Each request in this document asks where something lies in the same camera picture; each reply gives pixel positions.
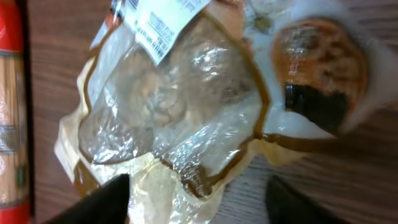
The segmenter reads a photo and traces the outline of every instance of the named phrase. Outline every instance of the white paper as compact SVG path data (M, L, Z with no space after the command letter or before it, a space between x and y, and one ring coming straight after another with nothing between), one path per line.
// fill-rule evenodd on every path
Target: white paper
M141 44L158 65L173 47L181 30L211 0L139 1L133 25L136 42Z
M124 23L131 29L132 32L136 31L137 21L137 7L139 0L126 0L122 9L124 15Z

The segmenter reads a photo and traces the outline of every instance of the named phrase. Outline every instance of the wooden table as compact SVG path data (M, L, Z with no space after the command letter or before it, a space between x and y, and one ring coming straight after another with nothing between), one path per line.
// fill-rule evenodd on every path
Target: wooden table
M398 1L344 2L368 30L398 46ZM59 119L78 105L76 76L109 5L110 0L28 1L37 223L79 199L53 146ZM267 223L264 194L271 174L352 223L398 223L398 113L374 115L336 152L275 169L258 157L228 186L214 223Z

